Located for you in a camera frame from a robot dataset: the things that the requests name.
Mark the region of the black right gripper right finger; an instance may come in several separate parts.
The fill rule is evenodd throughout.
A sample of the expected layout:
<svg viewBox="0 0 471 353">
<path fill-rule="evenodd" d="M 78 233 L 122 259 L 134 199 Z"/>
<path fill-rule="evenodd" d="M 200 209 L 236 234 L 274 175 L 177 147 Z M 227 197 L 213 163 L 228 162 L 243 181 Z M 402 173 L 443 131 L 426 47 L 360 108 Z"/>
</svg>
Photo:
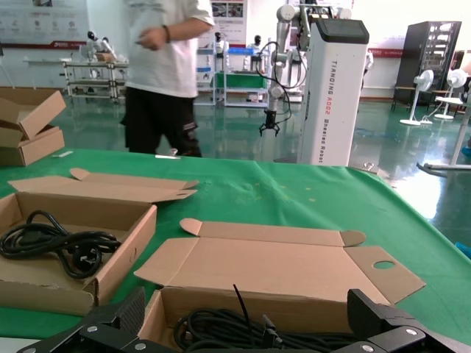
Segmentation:
<svg viewBox="0 0 471 353">
<path fill-rule="evenodd" d="M 469 352 L 470 346 L 434 332 L 406 311 L 374 303 L 359 289 L 347 294 L 347 317 L 358 341 L 343 352 Z"/>
</svg>

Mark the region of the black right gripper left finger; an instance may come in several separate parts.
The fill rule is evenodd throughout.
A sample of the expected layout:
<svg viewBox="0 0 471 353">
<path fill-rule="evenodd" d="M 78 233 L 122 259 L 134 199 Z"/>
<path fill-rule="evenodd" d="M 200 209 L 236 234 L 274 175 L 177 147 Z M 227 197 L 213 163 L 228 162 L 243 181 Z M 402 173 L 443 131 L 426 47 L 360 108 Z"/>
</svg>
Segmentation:
<svg viewBox="0 0 471 353">
<path fill-rule="evenodd" d="M 118 303 L 94 307 L 74 327 L 19 349 L 40 352 L 165 352 L 166 347 L 138 337 L 145 318 L 146 293 L 139 287 Z"/>
</svg>

